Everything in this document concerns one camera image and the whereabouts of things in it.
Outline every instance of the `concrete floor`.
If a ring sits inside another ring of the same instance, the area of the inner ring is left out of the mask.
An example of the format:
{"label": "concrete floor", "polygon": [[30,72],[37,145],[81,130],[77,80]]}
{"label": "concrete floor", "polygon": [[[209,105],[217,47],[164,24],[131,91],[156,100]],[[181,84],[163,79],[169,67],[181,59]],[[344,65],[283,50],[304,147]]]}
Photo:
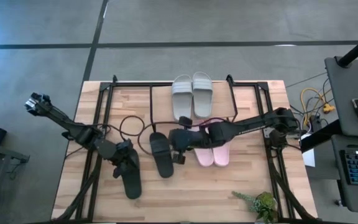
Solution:
{"label": "concrete floor", "polygon": [[[90,44],[102,0],[0,0],[0,45]],[[358,40],[358,0],[110,0],[100,43],[191,41]],[[284,80],[287,85],[325,71],[324,58],[353,45],[298,47],[199,47],[98,49],[90,80],[173,80],[204,71],[222,80]],[[63,131],[25,112],[33,92],[47,93],[69,116],[75,114],[90,49],[0,50],[0,127],[4,142],[30,154],[15,180],[0,192],[0,223],[50,218],[67,147]],[[301,109],[299,94],[320,89],[326,75],[287,89]],[[336,114],[325,117],[334,121]],[[358,213],[339,208],[335,181],[310,179],[323,220],[358,223]]]}

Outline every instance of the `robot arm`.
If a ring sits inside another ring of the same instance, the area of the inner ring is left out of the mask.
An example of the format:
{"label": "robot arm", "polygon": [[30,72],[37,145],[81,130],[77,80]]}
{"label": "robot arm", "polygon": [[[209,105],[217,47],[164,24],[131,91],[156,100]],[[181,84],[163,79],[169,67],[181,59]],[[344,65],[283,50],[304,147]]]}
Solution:
{"label": "robot arm", "polygon": [[97,126],[74,122],[52,105],[48,95],[33,93],[24,106],[27,112],[34,116],[44,116],[51,119],[67,130],[67,132],[62,133],[65,138],[74,140],[85,149],[97,150],[103,159],[111,161],[113,165],[120,167],[124,161],[127,161],[128,164],[124,167],[130,169],[132,166],[133,169],[138,169],[136,162],[127,159],[128,152],[133,150],[130,140],[119,144],[105,140],[103,132]]}
{"label": "robot arm", "polygon": [[[181,117],[179,123],[188,124],[191,123],[191,120]],[[235,136],[264,128],[274,128],[276,131],[286,134],[298,128],[298,124],[291,110],[277,108],[273,112],[234,123],[222,121],[204,124],[200,126],[200,130],[197,132],[187,129],[173,129],[170,131],[168,139],[173,146],[173,150],[179,153],[175,155],[174,161],[183,164],[185,160],[183,153],[186,150],[195,147],[210,149],[222,146],[226,142],[231,141]]]}

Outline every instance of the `potted plant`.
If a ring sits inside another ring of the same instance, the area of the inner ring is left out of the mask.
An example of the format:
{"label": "potted plant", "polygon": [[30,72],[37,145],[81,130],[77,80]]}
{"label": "potted plant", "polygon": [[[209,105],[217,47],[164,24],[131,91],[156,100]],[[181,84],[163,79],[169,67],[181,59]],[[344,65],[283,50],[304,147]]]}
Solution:
{"label": "potted plant", "polygon": [[235,191],[233,191],[232,194],[246,201],[251,212],[258,213],[257,220],[262,219],[265,224],[275,223],[277,221],[277,202],[271,193],[263,192],[256,197]]}

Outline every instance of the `white paper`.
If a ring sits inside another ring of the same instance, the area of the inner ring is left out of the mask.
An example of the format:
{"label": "white paper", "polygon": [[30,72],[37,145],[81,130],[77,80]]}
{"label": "white paper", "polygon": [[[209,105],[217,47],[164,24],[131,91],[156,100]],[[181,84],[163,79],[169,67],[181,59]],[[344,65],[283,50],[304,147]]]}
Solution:
{"label": "white paper", "polygon": [[[301,136],[301,139],[304,139],[308,136],[310,136],[310,134],[304,134]],[[302,156],[303,162],[306,166],[316,167],[316,161],[314,160],[314,149],[310,149],[309,151],[304,152]]]}

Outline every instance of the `wooden tabletop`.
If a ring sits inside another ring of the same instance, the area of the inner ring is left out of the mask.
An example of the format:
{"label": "wooden tabletop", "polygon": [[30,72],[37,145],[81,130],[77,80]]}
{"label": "wooden tabletop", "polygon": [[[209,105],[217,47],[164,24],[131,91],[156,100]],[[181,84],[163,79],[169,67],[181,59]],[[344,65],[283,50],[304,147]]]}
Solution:
{"label": "wooden tabletop", "polygon": [[[284,82],[266,81],[269,85],[273,108],[289,108]],[[75,121],[91,124],[93,121],[100,82],[85,82],[78,103]],[[153,87],[154,121],[173,121],[170,86]],[[226,82],[214,82],[212,116],[234,115],[229,87]],[[257,116],[255,91],[251,87],[234,87],[238,108],[236,120]],[[149,87],[114,88],[109,124],[119,126],[128,115],[140,116],[150,123]],[[104,113],[106,96],[101,112]],[[174,124],[161,124],[157,131],[168,134]],[[142,125],[136,119],[128,119],[123,131],[138,133]],[[140,138],[142,146],[150,151],[148,129]],[[117,131],[111,131],[107,139],[121,142]],[[252,196],[263,191],[271,192],[271,183],[261,131],[235,137],[230,144],[230,163],[227,167],[201,167],[194,152],[186,152],[186,164],[174,164],[174,174],[168,179],[159,176],[152,156],[142,152],[136,138],[131,138],[139,153],[142,196],[130,200],[125,196],[122,180],[114,179],[114,167],[103,161],[94,222],[254,222],[257,214],[248,211],[244,201],[232,196],[233,190]],[[79,145],[69,143],[67,153]],[[292,192],[306,210],[317,217],[310,184],[301,152],[286,148],[283,151],[288,181]],[[86,150],[71,155],[64,163],[52,218],[61,215],[78,193],[83,175]],[[86,196],[84,214],[88,211],[90,194]],[[283,193],[280,194],[283,212],[287,209]]]}

